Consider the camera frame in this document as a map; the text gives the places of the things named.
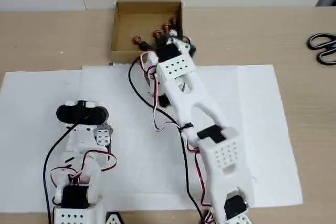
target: table surface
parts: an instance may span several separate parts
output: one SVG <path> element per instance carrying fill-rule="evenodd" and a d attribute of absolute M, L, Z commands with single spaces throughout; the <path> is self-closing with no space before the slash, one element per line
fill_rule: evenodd
<path fill-rule="evenodd" d="M 307 38 L 336 28 L 334 7 L 185 9 L 198 65 L 273 64 L 296 157 L 303 205 L 252 209 L 259 224 L 334 223 L 336 69 L 315 61 Z M 113 11 L 0 13 L 0 73 L 107 64 Z M 195 211 L 123 212 L 125 223 L 198 223 Z M 46 214 L 0 214 L 0 223 L 47 223 Z"/>

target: black wire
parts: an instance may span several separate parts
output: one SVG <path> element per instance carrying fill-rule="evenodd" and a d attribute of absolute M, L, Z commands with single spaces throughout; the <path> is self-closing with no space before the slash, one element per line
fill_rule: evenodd
<path fill-rule="evenodd" d="M 148 101 L 146 101 L 146 99 L 140 95 L 140 93 L 137 91 L 137 89 L 135 88 L 133 82 L 132 82 L 132 79 L 131 79 L 131 70 L 132 68 L 134 67 L 135 63 L 140 60 L 140 57 L 137 57 L 134 62 L 132 62 L 131 64 L 131 67 L 128 71 L 128 81 L 130 82 L 130 85 L 133 89 L 133 91 L 137 94 L 137 96 L 141 99 L 141 101 L 143 101 L 147 106 L 151 107 L 152 109 L 154 108 L 153 105 L 151 105 Z M 167 114 L 165 111 L 157 108 L 156 109 L 157 111 L 159 111 L 161 114 L 163 114 L 164 116 L 166 116 L 169 120 L 171 120 L 173 123 L 177 124 L 178 123 L 176 122 L 175 119 L 173 119 L 169 114 Z M 183 159 L 184 159 L 184 168 L 185 168 L 185 180 L 186 180 L 186 190 L 187 190 L 187 193 L 188 193 L 188 196 L 190 198 L 190 200 L 193 202 L 193 204 L 195 205 L 195 208 L 200 216 L 200 219 L 201 221 L 203 222 L 203 216 L 202 216 L 202 212 L 201 210 L 199 209 L 195 199 L 193 198 L 193 196 L 191 195 L 190 193 L 190 188 L 189 188 L 189 171 L 188 171 L 188 161 L 187 161 L 187 155 L 186 155 L 186 151 L 185 151 L 185 146 L 184 146 L 184 141 L 183 141 L 183 138 L 182 138 L 182 135 L 180 134 L 180 138 L 181 138 L 181 145 L 182 145 L 182 152 L 183 152 Z"/>
<path fill-rule="evenodd" d="M 46 160 L 44 161 L 44 166 L 43 166 L 43 187 L 44 187 L 44 193 L 46 196 L 46 204 L 47 204 L 47 214 L 48 214 L 48 223 L 52 224 L 52 220 L 51 220 L 51 213 L 50 213 L 50 205 L 49 205 L 49 196 L 48 196 L 48 189 L 47 189 L 47 183 L 46 183 L 46 169 L 47 169 L 47 163 L 48 160 L 50 158 L 51 153 L 53 152 L 53 150 L 56 148 L 56 146 L 78 125 L 74 124 L 73 126 L 71 126 L 61 137 L 59 140 L 57 140 L 57 142 L 50 148 Z"/>

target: black scissor handle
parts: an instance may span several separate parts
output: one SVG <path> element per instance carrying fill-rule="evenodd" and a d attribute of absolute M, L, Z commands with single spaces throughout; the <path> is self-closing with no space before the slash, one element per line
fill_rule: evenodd
<path fill-rule="evenodd" d="M 330 41 L 323 42 L 323 43 L 320 43 L 320 44 L 314 44 L 313 41 L 317 38 L 327 38 L 327 39 L 330 39 Z M 319 50 L 319 49 L 329 50 L 329 49 L 333 48 L 333 45 L 336 45 L 336 36 L 334 34 L 327 34 L 327 33 L 315 34 L 315 35 L 311 36 L 307 41 L 307 47 L 310 50 Z"/>
<path fill-rule="evenodd" d="M 336 60 L 324 60 L 323 59 L 324 56 L 331 55 L 333 53 L 336 53 L 336 47 L 333 48 L 333 49 L 330 49 L 330 50 L 319 53 L 317 55 L 316 59 L 322 65 L 326 65 L 326 66 L 336 65 Z"/>

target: red and white wire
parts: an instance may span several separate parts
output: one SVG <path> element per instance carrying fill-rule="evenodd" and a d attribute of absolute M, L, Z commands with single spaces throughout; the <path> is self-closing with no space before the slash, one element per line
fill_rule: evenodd
<path fill-rule="evenodd" d="M 145 51 L 145 52 L 143 52 L 142 54 L 140 54 L 140 67 L 141 67 L 141 69 L 145 72 L 145 68 L 144 68 L 144 66 L 143 66 L 143 59 L 142 59 L 142 57 L 145 55 L 145 54 L 148 54 L 148 51 Z"/>
<path fill-rule="evenodd" d="M 74 175 L 74 174 L 77 173 L 77 171 L 75 169 L 73 169 L 71 167 L 68 167 L 68 166 L 59 166 L 59 167 L 55 167 L 55 168 L 51 169 L 50 179 L 51 179 L 51 182 L 53 183 L 54 186 L 57 186 L 57 185 L 56 185 L 54 179 L 52 178 L 52 173 L 56 170 L 62 170 L 63 172 L 67 171 L 67 172 L 65 172 L 65 174 L 68 174 L 68 175 Z"/>
<path fill-rule="evenodd" d="M 210 223 L 214 223 L 215 222 L 215 219 L 214 219 L 214 217 L 213 217 L 213 215 L 212 215 L 212 213 L 210 211 L 208 211 L 208 213 L 207 213 L 204 221 L 205 221 L 206 224 L 210 224 Z"/>
<path fill-rule="evenodd" d="M 159 83 L 157 81 L 157 78 L 155 75 L 153 75 L 154 78 L 154 108 L 153 108 L 153 127 L 156 129 L 156 131 L 162 131 L 168 124 L 172 124 L 174 126 L 176 126 L 178 129 L 180 128 L 180 126 L 176 123 L 173 122 L 165 122 L 161 127 L 158 127 L 158 125 L 155 122 L 155 112 L 157 110 L 158 107 L 158 103 L 159 103 L 159 93 L 158 93 L 158 86 Z"/>
<path fill-rule="evenodd" d="M 112 153 L 109 153 L 109 152 L 104 152 L 104 151 L 98 151 L 98 150 L 89 150 L 87 152 L 85 152 L 84 154 L 84 157 L 83 157 L 83 162 L 82 162 L 82 166 L 81 166 L 81 169 L 79 172 L 77 172 L 76 174 L 72 175 L 72 178 L 79 178 L 80 175 L 82 174 L 83 172 L 83 169 L 85 167 L 85 160 L 86 160 L 86 157 L 89 153 L 98 153 L 98 154 L 102 154 L 102 155 L 106 155 L 106 156 L 110 156 L 110 157 L 113 157 L 115 159 L 115 163 L 112 165 L 112 166 L 109 166 L 109 167 L 106 167 L 106 168 L 102 168 L 101 171 L 102 172 L 106 172 L 108 170 L 111 170 L 113 168 L 115 168 L 115 166 L 117 165 L 117 157 L 114 156 Z"/>
<path fill-rule="evenodd" d="M 202 176 L 202 173 L 201 173 L 201 169 L 200 169 L 200 165 L 198 164 L 198 160 L 197 160 L 197 154 L 199 153 L 199 150 L 198 152 L 195 152 L 195 166 L 196 166 L 196 172 L 197 172 L 197 175 L 198 175 L 198 179 L 199 179 L 199 184 L 201 186 L 201 189 L 202 189 L 202 195 L 201 195 L 201 205 L 203 207 L 211 207 L 212 205 L 210 203 L 204 203 L 204 197 L 205 197 L 205 185 L 204 185 L 204 181 L 203 181 L 203 176 Z M 213 219 L 213 215 L 211 213 L 211 211 L 209 210 L 206 217 L 205 217 L 205 223 L 206 224 L 210 224 L 210 223 L 213 223 L 215 220 Z"/>

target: perforated plate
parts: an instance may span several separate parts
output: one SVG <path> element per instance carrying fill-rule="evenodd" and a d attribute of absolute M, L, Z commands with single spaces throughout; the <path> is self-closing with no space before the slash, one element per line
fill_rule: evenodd
<path fill-rule="evenodd" d="M 92 209 L 56 208 L 54 224 L 93 224 Z"/>
<path fill-rule="evenodd" d="M 236 217 L 229 219 L 226 223 L 227 224 L 252 224 L 252 222 L 250 221 L 250 219 L 247 217 L 246 214 L 237 215 Z"/>
<path fill-rule="evenodd" d="M 108 130 L 97 131 L 97 143 L 104 146 L 110 144 L 110 134 Z"/>
<path fill-rule="evenodd" d="M 168 81 L 195 70 L 193 59 L 188 54 L 177 56 L 157 65 L 160 81 Z"/>
<path fill-rule="evenodd" d="M 218 144 L 215 150 L 216 162 L 219 168 L 226 168 L 238 160 L 237 143 L 235 140 L 225 140 Z"/>

